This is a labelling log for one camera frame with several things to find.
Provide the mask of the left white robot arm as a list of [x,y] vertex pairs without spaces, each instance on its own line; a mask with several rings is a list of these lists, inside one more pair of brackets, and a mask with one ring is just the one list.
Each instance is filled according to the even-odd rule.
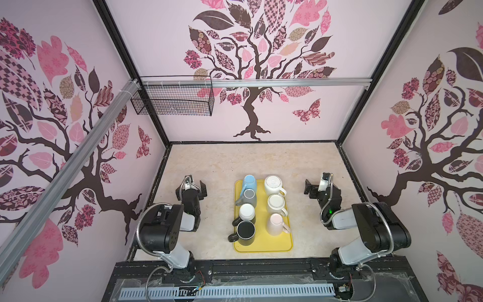
[[156,203],[150,206],[138,222],[135,238],[144,253],[164,261],[170,269],[195,274],[192,252],[178,245],[181,232],[196,232],[201,222],[200,201],[207,196],[206,185],[184,184],[176,196],[178,205]]

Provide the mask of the pale pink mug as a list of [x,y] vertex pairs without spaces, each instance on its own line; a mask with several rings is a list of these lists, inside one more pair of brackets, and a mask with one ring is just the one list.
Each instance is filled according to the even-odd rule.
[[267,221],[266,230],[269,235],[274,237],[279,236],[282,233],[291,233],[291,229],[288,227],[287,224],[285,224],[283,217],[278,213],[270,215]]

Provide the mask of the black mug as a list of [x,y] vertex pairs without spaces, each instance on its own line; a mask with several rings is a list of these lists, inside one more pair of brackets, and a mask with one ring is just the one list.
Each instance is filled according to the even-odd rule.
[[255,240],[255,225],[251,221],[241,221],[236,226],[236,232],[228,236],[229,242],[238,242],[242,246],[249,246]]

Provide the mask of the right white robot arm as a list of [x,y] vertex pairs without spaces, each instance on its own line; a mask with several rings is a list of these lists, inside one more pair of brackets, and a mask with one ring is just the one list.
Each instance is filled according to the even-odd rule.
[[344,267],[363,264],[408,248],[411,235],[401,220],[385,202],[355,203],[343,209],[342,191],[327,174],[319,184],[305,180],[304,194],[317,200],[321,209],[319,219],[328,230],[357,229],[359,237],[334,249],[328,269],[339,278]]

